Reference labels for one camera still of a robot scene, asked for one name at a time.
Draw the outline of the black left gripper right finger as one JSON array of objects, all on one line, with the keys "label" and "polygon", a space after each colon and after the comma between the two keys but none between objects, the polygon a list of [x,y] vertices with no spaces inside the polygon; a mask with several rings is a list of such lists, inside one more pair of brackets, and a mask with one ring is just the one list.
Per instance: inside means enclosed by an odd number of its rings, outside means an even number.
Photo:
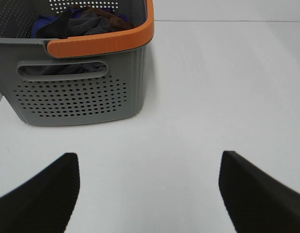
[{"label": "black left gripper right finger", "polygon": [[300,193],[235,151],[224,151],[219,190],[238,233],[300,233]]}]

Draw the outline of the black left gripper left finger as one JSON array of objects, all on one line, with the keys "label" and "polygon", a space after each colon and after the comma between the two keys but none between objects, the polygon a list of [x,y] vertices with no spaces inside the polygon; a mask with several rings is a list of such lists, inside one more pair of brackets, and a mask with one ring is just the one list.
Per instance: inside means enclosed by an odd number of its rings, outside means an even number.
[{"label": "black left gripper left finger", "polygon": [[63,233],[79,190],[78,156],[65,153],[0,197],[0,233]]}]

